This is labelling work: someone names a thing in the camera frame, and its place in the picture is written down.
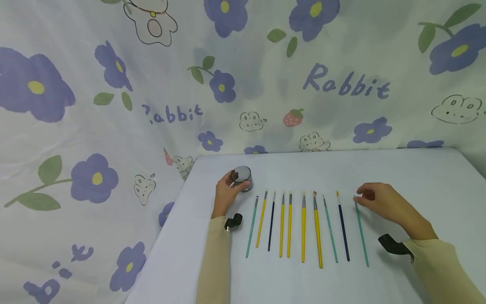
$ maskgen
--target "hand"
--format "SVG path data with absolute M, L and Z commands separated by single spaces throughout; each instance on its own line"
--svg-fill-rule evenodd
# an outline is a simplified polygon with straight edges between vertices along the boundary
M 211 219 L 219 216 L 225 216 L 226 211 L 234 202 L 236 195 L 244 190 L 250 183 L 246 181 L 234 188 L 231 188 L 230 185 L 233 182 L 231 179 L 232 172 L 233 170 L 226 173 L 225 176 L 223 176 L 223 178 L 221 178 L 216 184 L 216 195 L 214 198 L 214 208 Z
M 365 183 L 356 191 L 362 197 L 354 201 L 367 207 L 384 219 L 402 226 L 410 238 L 426 240 L 437 238 L 432 225 L 389 184 Z

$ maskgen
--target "cartoon face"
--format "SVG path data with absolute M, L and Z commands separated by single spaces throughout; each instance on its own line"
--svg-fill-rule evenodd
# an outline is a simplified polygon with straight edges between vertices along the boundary
M 135 175 L 135 185 L 133 185 L 133 189 L 142 206 L 147 204 L 149 195 L 155 189 L 155 186 L 156 184 L 153 180 L 145 179 L 142 175 Z
M 130 2 L 146 11 L 163 13 L 167 10 L 167 0 L 130 0 Z
M 483 102 L 479 98 L 451 95 L 432 109 L 432 116 L 450 124 L 466 124 L 476 120 Z
M 128 18 L 135 22 L 135 29 L 145 44 L 172 44 L 172 34 L 177 22 L 167 12 L 167 0 L 131 0 L 123 6 Z
M 327 150 L 331 144 L 320 138 L 319 133 L 312 132 L 300 138 L 299 148 L 303 151 L 322 151 Z
M 256 112 L 243 112 L 240 115 L 240 129 L 244 131 L 256 131 L 263 128 L 263 123 L 266 119 L 260 119 L 260 116 Z
M 176 156 L 172 160 L 174 161 L 174 164 L 177 166 L 179 173 L 187 171 L 187 169 L 192 167 L 192 164 L 194 164 L 191 156 L 188 156 L 187 158 Z

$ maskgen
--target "white tablecloth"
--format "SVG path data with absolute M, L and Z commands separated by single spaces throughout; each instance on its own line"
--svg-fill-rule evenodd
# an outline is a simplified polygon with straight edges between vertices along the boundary
M 486 294 L 486 181 L 456 150 L 445 148 L 331 151 L 264 155 L 206 156 L 197 159 L 127 304 L 194 303 L 216 182 L 230 169 L 247 165 L 254 186 L 238 195 L 228 212 L 243 215 L 232 232 L 231 303 L 420 303 L 427 296 L 408 256 L 388 254 L 377 241 L 406 234 L 361 207 L 370 267 L 365 265 L 352 197 L 364 182 L 392 184 L 429 219 L 439 237 L 456 246 L 459 259 Z M 259 248 L 255 247 L 265 189 L 269 190 Z M 280 204 L 287 192 L 283 257 L 279 258 Z M 288 192 L 292 190 L 291 257 L 286 257 Z M 341 195 L 351 261 L 346 260 L 336 202 Z M 273 192 L 272 245 L 267 251 Z M 302 191 L 307 192 L 306 260 L 301 262 Z M 317 191 L 324 268 L 317 259 L 312 192 Z M 255 197 L 260 196 L 250 255 L 245 258 Z M 324 203 L 326 196 L 339 263 L 334 260 Z

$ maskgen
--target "clear cylindrical container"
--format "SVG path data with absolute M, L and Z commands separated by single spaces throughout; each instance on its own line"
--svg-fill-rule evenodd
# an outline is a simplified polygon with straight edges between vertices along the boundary
M 231 180 L 234 182 L 235 186 L 238 186 L 242 182 L 249 181 L 250 184 L 243 192 L 249 191 L 253 188 L 253 179 L 251 178 L 251 170 L 247 166 L 236 167 L 233 172 L 231 172 Z

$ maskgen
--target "floral curtain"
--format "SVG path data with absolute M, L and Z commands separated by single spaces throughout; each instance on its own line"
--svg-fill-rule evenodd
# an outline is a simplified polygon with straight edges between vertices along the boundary
M 123 303 L 200 155 L 451 146 L 486 174 L 480 2 L 0 8 L 3 303 Z

